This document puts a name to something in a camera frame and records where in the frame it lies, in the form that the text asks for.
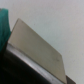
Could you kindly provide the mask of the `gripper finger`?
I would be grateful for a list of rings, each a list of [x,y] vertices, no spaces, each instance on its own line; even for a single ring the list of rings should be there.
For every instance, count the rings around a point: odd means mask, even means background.
[[[0,10],[0,50],[10,37],[8,10]]]

